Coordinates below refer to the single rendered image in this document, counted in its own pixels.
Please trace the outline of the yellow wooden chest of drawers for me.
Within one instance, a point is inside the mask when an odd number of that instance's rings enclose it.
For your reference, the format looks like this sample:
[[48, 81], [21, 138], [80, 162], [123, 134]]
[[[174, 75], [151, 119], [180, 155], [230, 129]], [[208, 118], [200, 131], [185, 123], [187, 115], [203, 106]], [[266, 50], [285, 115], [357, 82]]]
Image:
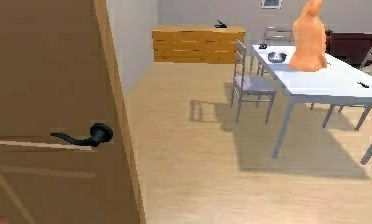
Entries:
[[155, 62], [233, 64], [240, 26], [160, 25], [152, 30]]

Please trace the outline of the grey dining chair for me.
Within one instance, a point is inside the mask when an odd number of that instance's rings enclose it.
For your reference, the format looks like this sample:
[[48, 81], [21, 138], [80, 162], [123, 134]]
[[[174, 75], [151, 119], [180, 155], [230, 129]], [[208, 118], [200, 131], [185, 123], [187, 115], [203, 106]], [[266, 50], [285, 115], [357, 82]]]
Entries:
[[237, 39], [234, 49], [235, 59], [230, 106], [233, 106], [234, 98], [237, 98], [236, 122], [239, 122], [243, 102], [255, 103], [256, 105], [267, 103], [265, 123], [268, 123], [277, 90], [264, 76], [246, 75], [246, 52], [247, 48], [244, 43]]
[[[372, 76], [372, 46], [371, 48], [368, 50], [367, 52], [367, 55], [364, 57], [364, 60], [362, 61], [362, 63], [360, 64], [359, 66], [359, 70]], [[358, 131], [360, 129], [360, 127], [362, 126], [363, 122], [365, 121], [367, 115], [370, 113], [371, 109], [372, 109], [372, 106], [366, 106], [366, 105], [330, 105], [329, 109], [328, 109], [328, 112], [326, 114], [326, 117], [322, 123], [322, 127], [325, 128], [329, 119], [330, 119], [330, 116], [332, 115], [333, 113], [333, 110], [336, 106], [339, 106], [339, 109], [338, 109], [338, 113], [341, 113], [344, 109], [344, 107], [363, 107], [364, 108], [364, 111], [355, 127], [355, 130]]]
[[263, 39], [260, 44], [267, 44], [267, 47], [276, 45], [291, 45], [293, 41], [294, 37], [290, 28], [283, 26], [268, 26], [264, 29]]

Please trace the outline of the silver metal bowl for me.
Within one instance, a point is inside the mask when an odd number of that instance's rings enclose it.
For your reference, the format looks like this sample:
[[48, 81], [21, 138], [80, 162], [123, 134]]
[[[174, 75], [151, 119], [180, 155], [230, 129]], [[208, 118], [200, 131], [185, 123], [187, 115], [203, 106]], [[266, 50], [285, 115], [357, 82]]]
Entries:
[[271, 63], [283, 63], [286, 60], [287, 55], [282, 52], [270, 52], [267, 55], [267, 58]]

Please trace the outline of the orange statue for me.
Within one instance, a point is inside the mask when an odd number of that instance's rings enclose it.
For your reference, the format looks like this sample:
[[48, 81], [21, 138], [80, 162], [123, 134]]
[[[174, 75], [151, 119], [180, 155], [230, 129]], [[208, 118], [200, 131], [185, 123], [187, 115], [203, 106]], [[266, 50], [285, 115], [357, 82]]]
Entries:
[[316, 72], [327, 67], [325, 58], [326, 34], [319, 18], [323, 0], [308, 0], [293, 23], [295, 52], [289, 62], [293, 70]]

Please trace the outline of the white dining table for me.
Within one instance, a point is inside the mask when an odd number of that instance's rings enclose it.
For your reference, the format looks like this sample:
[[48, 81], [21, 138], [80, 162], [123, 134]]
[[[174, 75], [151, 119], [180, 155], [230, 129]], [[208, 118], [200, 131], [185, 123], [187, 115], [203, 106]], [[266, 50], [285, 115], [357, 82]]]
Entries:
[[[316, 72], [294, 71], [288, 64], [295, 52], [294, 46], [268, 46], [259, 49], [250, 46], [251, 58], [256, 57], [268, 73], [281, 85], [288, 98], [282, 127], [273, 151], [277, 158], [293, 108], [298, 103], [318, 103], [330, 105], [366, 105], [372, 106], [372, 76], [327, 54], [328, 66]], [[282, 52], [287, 55], [283, 63], [271, 63], [267, 55], [270, 52]], [[370, 88], [363, 88], [357, 82], [363, 82]]]

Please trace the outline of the brown wooden room door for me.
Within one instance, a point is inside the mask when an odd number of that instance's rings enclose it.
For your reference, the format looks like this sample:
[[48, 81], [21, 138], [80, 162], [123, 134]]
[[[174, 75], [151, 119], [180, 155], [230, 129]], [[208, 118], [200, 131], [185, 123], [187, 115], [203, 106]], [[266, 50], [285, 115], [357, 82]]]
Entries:
[[[104, 123], [113, 139], [76, 139]], [[0, 214], [146, 224], [106, 0], [0, 0]]]

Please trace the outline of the dark brown cabinet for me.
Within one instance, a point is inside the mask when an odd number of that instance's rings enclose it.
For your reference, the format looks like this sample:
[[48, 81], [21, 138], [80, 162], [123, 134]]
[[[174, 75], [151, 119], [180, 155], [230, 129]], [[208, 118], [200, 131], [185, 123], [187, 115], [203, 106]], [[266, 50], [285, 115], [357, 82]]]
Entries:
[[359, 67], [372, 46], [372, 34], [336, 33], [326, 30], [326, 52]]

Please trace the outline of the framed wall picture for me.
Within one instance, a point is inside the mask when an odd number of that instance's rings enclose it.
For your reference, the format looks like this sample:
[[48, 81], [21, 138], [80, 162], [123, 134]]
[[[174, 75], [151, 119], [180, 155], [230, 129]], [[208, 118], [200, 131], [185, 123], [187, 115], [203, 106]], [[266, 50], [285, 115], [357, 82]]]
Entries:
[[262, 9], [281, 9], [282, 0], [261, 0]]

